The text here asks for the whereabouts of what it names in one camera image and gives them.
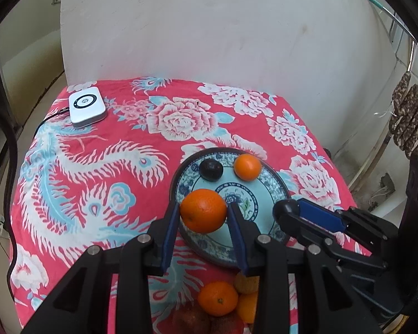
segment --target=metal screw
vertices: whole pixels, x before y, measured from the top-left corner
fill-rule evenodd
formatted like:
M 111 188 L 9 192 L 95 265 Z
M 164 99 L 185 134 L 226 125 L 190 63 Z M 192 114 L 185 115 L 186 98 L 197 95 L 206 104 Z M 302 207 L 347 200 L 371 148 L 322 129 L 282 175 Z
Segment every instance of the metal screw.
M 313 255 L 317 255 L 320 253 L 320 247 L 315 244 L 311 244 L 308 246 L 308 251 L 310 251 Z
M 98 245 L 93 245 L 88 247 L 87 249 L 87 254 L 94 256 L 96 255 L 99 251 L 101 251 L 101 248 Z
M 140 234 L 137 238 L 136 238 L 140 243 L 142 244 L 146 244 L 147 242 L 149 242 L 152 238 L 150 237 L 149 234 L 147 233 L 143 233 Z
M 268 244 L 271 242 L 271 238 L 268 235 L 258 235 L 257 241 L 261 244 Z

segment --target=tile floor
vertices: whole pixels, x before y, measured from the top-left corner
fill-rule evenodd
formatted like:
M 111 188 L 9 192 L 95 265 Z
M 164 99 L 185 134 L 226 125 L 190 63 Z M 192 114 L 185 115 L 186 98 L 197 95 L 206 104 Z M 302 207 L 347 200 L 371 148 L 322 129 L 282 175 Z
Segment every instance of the tile floor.
M 43 120 L 46 113 L 49 110 L 52 102 L 57 98 L 63 87 L 67 85 L 65 74 L 62 74 L 59 79 L 52 85 L 52 87 L 46 92 L 39 104 L 36 106 L 34 111 L 31 113 L 28 121 L 26 122 L 22 134 L 18 140 L 19 148 L 19 163 L 17 166 L 17 172 L 20 170 L 20 166 L 23 162 L 23 158 L 31 145 L 32 136 L 39 123 Z M 5 180 L 2 181 L 0 186 L 0 213 L 3 214 L 3 190 Z M 7 238 L 0 237 L 0 243 L 3 245 L 5 250 L 9 252 L 10 241 Z M 5 331 L 7 334 L 18 334 L 21 331 L 21 325 L 16 314 L 16 308 L 14 302 L 8 291 L 8 285 L 6 282 L 6 273 L 9 268 L 9 260 L 0 247 L 0 317 Z

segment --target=table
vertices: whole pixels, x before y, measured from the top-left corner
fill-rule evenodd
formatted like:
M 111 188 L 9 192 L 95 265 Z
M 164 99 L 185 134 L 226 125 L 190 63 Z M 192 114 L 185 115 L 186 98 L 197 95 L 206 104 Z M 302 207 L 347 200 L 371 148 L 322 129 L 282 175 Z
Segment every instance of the table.
M 72 127 L 67 114 L 47 121 L 20 170 L 11 210 L 17 241 L 11 285 L 22 325 L 87 247 L 121 246 L 162 217 L 173 173 L 202 149 L 227 146 L 256 155 L 279 173 L 293 198 L 330 210 L 354 205 L 339 172 L 282 97 L 144 77 L 68 86 L 48 115 L 67 107 L 70 93 L 90 86 L 99 88 L 107 117 L 81 129 Z M 345 248 L 369 254 L 344 234 L 336 237 Z M 171 313 L 196 298 L 205 283 L 232 282 L 234 275 L 197 256 L 178 236 L 167 274 L 149 279 L 155 333 L 170 333 Z M 289 280 L 295 333 L 297 297 L 294 278 Z

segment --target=blue and white plate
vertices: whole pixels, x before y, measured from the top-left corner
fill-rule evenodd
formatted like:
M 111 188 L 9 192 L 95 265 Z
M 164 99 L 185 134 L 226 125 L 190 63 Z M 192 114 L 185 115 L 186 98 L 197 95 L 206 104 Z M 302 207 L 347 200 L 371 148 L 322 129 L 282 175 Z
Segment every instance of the blue and white plate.
M 257 224 L 261 233 L 286 243 L 289 236 L 281 231 L 272 217 L 272 207 L 281 199 L 290 198 L 288 189 L 279 175 L 262 162 L 262 172 L 251 182 L 239 179 L 234 172 L 234 160 L 244 154 L 234 148 L 209 148 L 187 158 L 176 171 L 170 187 L 170 199 L 181 203 L 190 192 L 199 188 L 214 190 L 226 203 L 237 202 L 243 217 Z M 206 181 L 198 168 L 202 161 L 213 158 L 223 165 L 223 176 L 216 182 Z M 234 249 L 228 225 L 207 235 L 188 229 L 182 222 L 179 231 L 186 244 L 210 262 L 227 267 L 236 267 Z

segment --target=orange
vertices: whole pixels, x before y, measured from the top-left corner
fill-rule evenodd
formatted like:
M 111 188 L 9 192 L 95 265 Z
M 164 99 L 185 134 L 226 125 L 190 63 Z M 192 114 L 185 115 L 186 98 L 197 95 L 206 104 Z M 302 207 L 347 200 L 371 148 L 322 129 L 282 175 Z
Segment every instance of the orange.
M 215 191 L 200 188 L 189 193 L 181 202 L 179 212 L 183 223 L 197 233 L 211 233 L 226 220 L 224 199 Z
M 234 172 L 243 181 L 253 181 L 262 171 L 262 163 L 252 154 L 241 154 L 234 161 Z
M 226 281 L 206 284 L 198 294 L 198 303 L 203 310 L 214 317 L 229 314 L 237 306 L 239 295 Z
M 255 310 L 257 309 L 257 296 L 259 292 L 242 294 L 235 311 L 245 323 L 254 324 Z

